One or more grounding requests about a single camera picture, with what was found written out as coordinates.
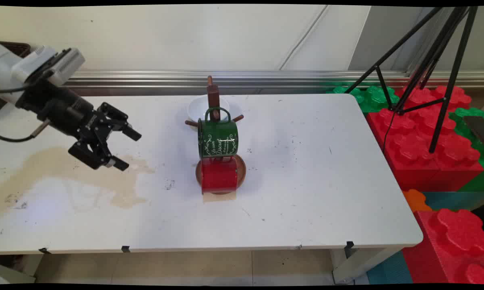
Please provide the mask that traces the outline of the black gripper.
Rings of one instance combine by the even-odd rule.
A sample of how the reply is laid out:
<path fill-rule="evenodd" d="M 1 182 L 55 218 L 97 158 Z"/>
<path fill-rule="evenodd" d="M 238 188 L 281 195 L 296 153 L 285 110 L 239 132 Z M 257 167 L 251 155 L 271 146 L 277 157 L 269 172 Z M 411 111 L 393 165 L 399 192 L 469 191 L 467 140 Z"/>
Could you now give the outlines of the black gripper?
<path fill-rule="evenodd" d="M 36 114 L 38 120 L 49 121 L 50 126 L 61 133 L 82 138 L 79 132 L 95 117 L 93 105 L 73 91 L 52 84 L 45 79 L 26 89 L 16 103 L 17 108 Z M 99 123 L 112 131 L 120 131 L 132 140 L 141 139 L 141 134 L 128 123 L 128 115 L 106 102 L 98 107 Z M 128 169 L 128 163 L 117 156 L 105 153 L 99 145 L 79 141 L 79 160 L 92 169 L 99 167 Z"/>

